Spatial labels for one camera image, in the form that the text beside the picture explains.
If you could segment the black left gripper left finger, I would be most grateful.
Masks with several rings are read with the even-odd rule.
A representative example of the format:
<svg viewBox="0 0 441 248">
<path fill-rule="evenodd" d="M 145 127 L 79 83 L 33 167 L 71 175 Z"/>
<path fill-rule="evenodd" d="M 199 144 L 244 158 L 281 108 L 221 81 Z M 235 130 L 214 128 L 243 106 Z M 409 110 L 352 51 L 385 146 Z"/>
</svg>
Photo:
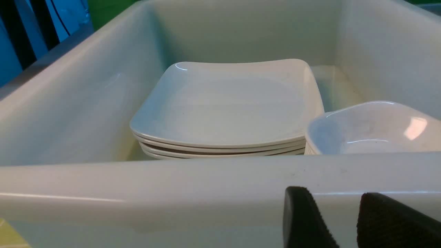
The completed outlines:
<svg viewBox="0 0 441 248">
<path fill-rule="evenodd" d="M 339 247 L 305 187 L 289 186 L 285 190 L 283 244 L 285 248 Z"/>
</svg>

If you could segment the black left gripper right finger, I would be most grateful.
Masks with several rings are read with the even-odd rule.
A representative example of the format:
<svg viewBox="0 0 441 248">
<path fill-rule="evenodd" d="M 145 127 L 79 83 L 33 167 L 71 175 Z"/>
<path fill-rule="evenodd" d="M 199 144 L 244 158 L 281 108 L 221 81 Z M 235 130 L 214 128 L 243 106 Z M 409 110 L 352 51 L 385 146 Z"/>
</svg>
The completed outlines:
<svg viewBox="0 0 441 248">
<path fill-rule="evenodd" d="M 441 223 L 380 193 L 364 193 L 357 221 L 359 248 L 439 248 Z"/>
</svg>

